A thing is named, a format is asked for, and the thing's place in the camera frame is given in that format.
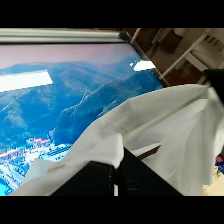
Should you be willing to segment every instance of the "landscape photo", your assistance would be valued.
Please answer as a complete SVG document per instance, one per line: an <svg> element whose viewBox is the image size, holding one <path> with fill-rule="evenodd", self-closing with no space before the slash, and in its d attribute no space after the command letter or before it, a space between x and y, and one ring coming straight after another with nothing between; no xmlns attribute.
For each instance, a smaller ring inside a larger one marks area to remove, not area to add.
<svg viewBox="0 0 224 224"><path fill-rule="evenodd" d="M61 160L94 120L163 88L153 70L134 69L141 60L120 43L0 46L0 82L38 71L52 79L0 92L0 195L21 185L34 159Z"/></svg>

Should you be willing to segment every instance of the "poster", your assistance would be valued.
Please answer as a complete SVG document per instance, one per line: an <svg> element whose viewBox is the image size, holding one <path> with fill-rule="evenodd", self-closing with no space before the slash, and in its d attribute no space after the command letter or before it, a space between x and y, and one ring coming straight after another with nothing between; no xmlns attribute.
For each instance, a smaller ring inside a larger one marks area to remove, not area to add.
<svg viewBox="0 0 224 224"><path fill-rule="evenodd" d="M0 46L0 195L21 185L35 158L61 160L94 120L163 88L140 62L129 44Z"/></svg>

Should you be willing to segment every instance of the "sky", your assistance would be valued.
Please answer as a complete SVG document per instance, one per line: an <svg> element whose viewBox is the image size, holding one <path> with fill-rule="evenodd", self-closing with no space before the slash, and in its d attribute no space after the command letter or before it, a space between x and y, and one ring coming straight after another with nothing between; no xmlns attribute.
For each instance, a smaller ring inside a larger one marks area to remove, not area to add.
<svg viewBox="0 0 224 224"><path fill-rule="evenodd" d="M133 56L137 53L129 44L0 45L0 69L40 62L112 64Z"/></svg>

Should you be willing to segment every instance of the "white chair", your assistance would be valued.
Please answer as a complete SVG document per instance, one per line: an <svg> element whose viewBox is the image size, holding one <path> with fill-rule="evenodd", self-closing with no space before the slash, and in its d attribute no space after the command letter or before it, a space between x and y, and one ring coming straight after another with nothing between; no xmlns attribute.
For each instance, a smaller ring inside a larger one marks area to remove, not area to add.
<svg viewBox="0 0 224 224"><path fill-rule="evenodd" d="M208 68L224 68L224 29L207 28L202 36L161 75L160 79L183 60L189 61L200 71ZM197 83L201 84L204 80L203 76Z"/></svg>

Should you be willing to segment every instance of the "white cloth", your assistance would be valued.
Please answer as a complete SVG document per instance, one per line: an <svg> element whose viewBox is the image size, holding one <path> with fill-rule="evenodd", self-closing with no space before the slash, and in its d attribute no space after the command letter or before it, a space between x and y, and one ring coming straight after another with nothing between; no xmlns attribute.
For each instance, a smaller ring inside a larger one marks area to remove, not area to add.
<svg viewBox="0 0 224 224"><path fill-rule="evenodd" d="M11 195L50 195L88 161L117 168L123 146L133 152L155 143L162 146L144 162L182 194L201 195L223 146L223 115L222 104L206 86L175 86L134 97L94 121L63 160L34 179L30 169L29 180Z"/></svg>

